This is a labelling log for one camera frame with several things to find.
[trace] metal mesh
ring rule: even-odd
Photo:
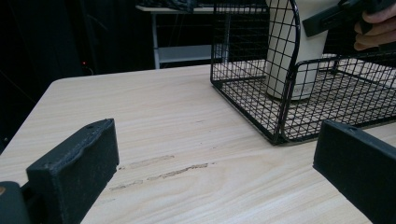
[[[321,58],[296,63],[300,30],[298,16],[291,9],[294,5],[291,0],[215,5],[214,87],[273,144],[316,138],[324,119],[357,127],[395,120],[396,52],[355,51],[351,23],[330,30]],[[280,21],[270,12],[293,16]],[[281,28],[273,29],[275,23]],[[269,45],[270,38],[277,41],[274,47]],[[281,55],[281,63],[272,61],[276,53]],[[274,69],[287,74],[278,76],[285,87],[268,94],[269,71]],[[312,72],[316,74],[314,80],[295,85],[296,77]],[[307,86],[312,86],[309,93],[304,92]],[[308,97],[295,100],[292,93],[299,88],[300,96]]]

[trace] light wood tabletop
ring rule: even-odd
[[[316,141],[272,146],[199,65],[53,82],[0,156],[0,181],[113,118],[118,171],[82,223],[370,223],[313,169]],[[396,124],[366,130],[396,145]]]

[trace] finger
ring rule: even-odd
[[[378,46],[396,41],[396,31],[384,33],[382,35],[356,35],[356,42],[366,46]]]
[[[355,42],[353,47],[355,48],[355,50],[361,51],[361,50],[364,50],[364,49],[375,48],[377,46],[367,46],[367,45],[363,45],[361,43]]]
[[[373,14],[368,14],[367,11],[364,11],[361,16],[369,23],[379,23],[381,21],[385,21],[396,16],[396,3]]]
[[[393,30],[396,30],[396,17],[373,24],[373,28],[365,35],[382,35]],[[359,22],[355,24],[355,32],[362,35],[361,24]]]

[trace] wire grid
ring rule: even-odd
[[[345,27],[353,24],[345,24],[329,32],[322,59],[291,67],[277,65],[291,71],[289,78],[283,80],[289,91],[294,88],[294,78],[315,70],[317,75],[311,83],[314,87],[310,97],[292,101],[287,90],[283,90],[282,97],[275,98],[267,94],[267,71],[269,66],[274,66],[266,61],[268,52],[283,54],[290,63],[295,55],[281,51],[278,46],[270,49],[268,40],[274,36],[287,40],[289,36],[282,37],[284,32],[273,33],[269,29],[273,21],[267,5],[254,4],[252,9],[245,4],[230,7],[232,5],[222,5],[220,10],[215,10],[218,17],[214,24],[211,81],[271,143],[316,138],[324,119],[357,127],[396,119],[396,52],[378,53],[371,49],[357,54],[353,50],[355,34],[345,36]],[[282,10],[289,8],[276,8],[277,13]],[[285,27],[289,33],[295,31],[292,24]],[[286,41],[279,43],[280,46],[287,44]]]

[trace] wire basket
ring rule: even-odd
[[[213,86],[274,145],[317,138],[325,119],[360,128],[394,121],[396,52],[354,50],[351,22],[327,33],[318,58],[297,62],[303,35],[298,6],[294,0],[283,1],[283,7],[278,2],[215,4]],[[292,20],[275,21],[271,13],[291,13]],[[275,23],[288,37],[274,30]],[[273,40],[278,45],[272,46]],[[282,45],[289,49],[279,50]],[[283,60],[271,61],[271,51]],[[274,71],[286,71],[285,77],[275,77],[283,84],[281,91],[270,85]],[[298,84],[297,77],[304,82]],[[297,98],[296,89],[302,90]]]

